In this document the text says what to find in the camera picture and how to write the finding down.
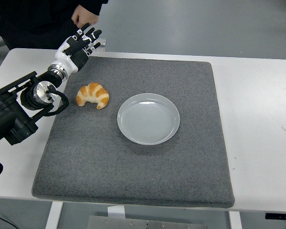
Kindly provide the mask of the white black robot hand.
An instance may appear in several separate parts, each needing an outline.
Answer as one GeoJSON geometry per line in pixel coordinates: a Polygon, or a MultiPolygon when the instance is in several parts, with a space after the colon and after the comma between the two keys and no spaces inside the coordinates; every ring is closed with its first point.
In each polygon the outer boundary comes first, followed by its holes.
{"type": "Polygon", "coordinates": [[[89,56],[101,45],[96,42],[101,33],[101,30],[90,28],[88,23],[82,26],[59,47],[48,70],[57,73],[63,80],[81,70],[89,56]]]}

